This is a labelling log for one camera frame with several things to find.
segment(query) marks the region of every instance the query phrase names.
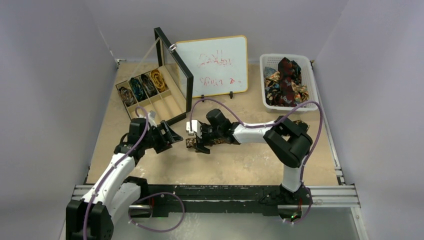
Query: white wall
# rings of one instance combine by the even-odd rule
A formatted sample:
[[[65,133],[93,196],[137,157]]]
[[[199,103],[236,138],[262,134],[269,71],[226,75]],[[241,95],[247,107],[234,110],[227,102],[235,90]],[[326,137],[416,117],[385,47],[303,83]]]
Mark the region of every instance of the white wall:
[[[1,239],[59,238],[115,72],[83,0],[0,1]]]
[[[350,0],[316,60],[346,179],[372,240],[424,236],[424,2]]]
[[[86,0],[116,58],[139,59],[161,27],[171,42],[245,35],[248,56],[315,59],[348,0]]]

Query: red handwriting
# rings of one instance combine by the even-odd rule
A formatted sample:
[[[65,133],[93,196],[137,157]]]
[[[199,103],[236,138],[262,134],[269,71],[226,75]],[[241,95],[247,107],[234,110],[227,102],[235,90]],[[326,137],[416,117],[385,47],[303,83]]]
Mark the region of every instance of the red handwriting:
[[[201,84],[203,84],[203,86],[222,86],[224,85],[224,80],[222,79],[217,79],[217,78],[210,78],[210,77],[201,77],[200,79]],[[229,84],[233,84],[236,81],[234,80],[234,78],[230,77],[228,79]]]
[[[216,50],[216,53],[214,54],[205,54],[201,53],[199,55],[200,64],[198,67],[202,67],[204,65],[210,65],[210,64],[216,64],[218,66],[229,66],[231,65],[231,59],[223,57],[223,51],[222,50]]]

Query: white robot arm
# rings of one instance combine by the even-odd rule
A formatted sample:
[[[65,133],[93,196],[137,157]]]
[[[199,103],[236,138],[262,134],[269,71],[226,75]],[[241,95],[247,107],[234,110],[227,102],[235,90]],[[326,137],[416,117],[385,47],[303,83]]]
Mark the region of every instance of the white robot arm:
[[[189,135],[196,137],[193,146],[196,151],[206,154],[210,154],[210,150],[205,146],[212,146],[217,141],[236,145],[268,144],[284,164],[282,187],[294,193],[302,184],[301,166],[309,153],[312,139],[306,133],[308,125],[305,123],[295,124],[286,119],[278,125],[270,126],[281,117],[264,123],[231,123],[219,109],[213,109],[206,115],[210,124],[191,120],[191,123],[189,121],[186,123],[186,131]]]
[[[129,125],[129,132],[122,136],[115,147],[109,166],[101,175],[90,191],[81,200],[71,200],[66,207],[66,239],[82,240],[84,235],[83,223],[88,209],[88,224],[85,234],[91,240],[109,240],[114,226],[123,214],[128,213],[129,206],[142,197],[146,189],[145,179],[127,177],[135,168],[147,149],[153,148],[161,153],[172,147],[173,143],[183,138],[176,134],[169,125],[162,121],[158,126],[155,113],[148,114],[148,129],[141,142],[146,126],[143,117],[134,118]]]

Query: whiteboard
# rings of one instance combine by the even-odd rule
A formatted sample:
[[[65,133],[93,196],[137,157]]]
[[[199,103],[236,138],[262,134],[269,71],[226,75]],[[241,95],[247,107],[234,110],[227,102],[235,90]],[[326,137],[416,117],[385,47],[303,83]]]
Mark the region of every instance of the whiteboard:
[[[248,89],[246,37],[228,36],[176,43],[176,51],[193,74],[193,98],[245,92]],[[179,70],[180,88],[187,79]]]

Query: pile of ties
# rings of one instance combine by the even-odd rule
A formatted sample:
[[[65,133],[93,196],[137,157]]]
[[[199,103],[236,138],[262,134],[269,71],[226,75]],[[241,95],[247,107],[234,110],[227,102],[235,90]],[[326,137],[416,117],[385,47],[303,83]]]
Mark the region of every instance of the pile of ties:
[[[265,67],[266,103],[270,106],[295,107],[309,99],[306,86],[302,86],[301,67],[288,58],[278,63],[278,71]]]

